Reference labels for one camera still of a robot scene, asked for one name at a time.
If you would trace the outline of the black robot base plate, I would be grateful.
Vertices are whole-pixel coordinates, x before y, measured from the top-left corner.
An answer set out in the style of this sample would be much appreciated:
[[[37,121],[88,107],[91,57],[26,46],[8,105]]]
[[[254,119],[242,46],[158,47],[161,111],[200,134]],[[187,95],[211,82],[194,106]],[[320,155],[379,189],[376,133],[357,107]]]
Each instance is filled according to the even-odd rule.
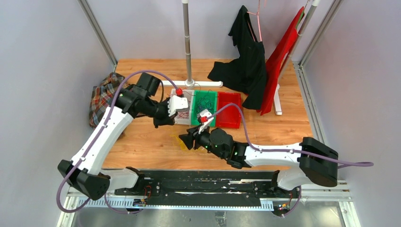
[[[274,188],[273,172],[141,170],[139,185],[113,194],[146,199],[148,205],[199,207],[256,207],[261,199],[295,201],[299,188]]]

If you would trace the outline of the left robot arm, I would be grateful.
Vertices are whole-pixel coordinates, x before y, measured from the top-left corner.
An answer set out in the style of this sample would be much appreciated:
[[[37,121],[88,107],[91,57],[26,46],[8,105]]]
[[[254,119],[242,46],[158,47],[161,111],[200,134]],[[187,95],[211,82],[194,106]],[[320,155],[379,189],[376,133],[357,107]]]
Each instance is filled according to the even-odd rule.
[[[58,170],[64,177],[62,184],[67,183],[93,201],[111,190],[126,188],[133,195],[144,192],[144,176],[139,170],[132,167],[103,170],[102,166],[119,136],[139,115],[152,118],[155,128],[158,128],[174,125],[178,111],[188,107],[188,100],[178,87],[176,94],[165,100],[158,102],[151,99],[162,84],[154,73],[153,70],[140,70],[136,84],[117,88],[88,141],[71,160],[61,160],[58,164]]]

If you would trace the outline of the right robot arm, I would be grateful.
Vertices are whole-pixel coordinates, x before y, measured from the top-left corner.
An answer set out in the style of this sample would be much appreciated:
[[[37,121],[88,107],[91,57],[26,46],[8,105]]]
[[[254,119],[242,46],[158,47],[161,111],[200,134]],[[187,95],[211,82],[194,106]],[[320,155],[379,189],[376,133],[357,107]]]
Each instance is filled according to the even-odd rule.
[[[179,139],[188,149],[204,148],[237,169],[287,166],[273,174],[270,191],[276,197],[304,184],[335,187],[338,183],[338,153],[312,137],[290,145],[261,146],[235,141],[221,128],[201,130],[196,126]]]

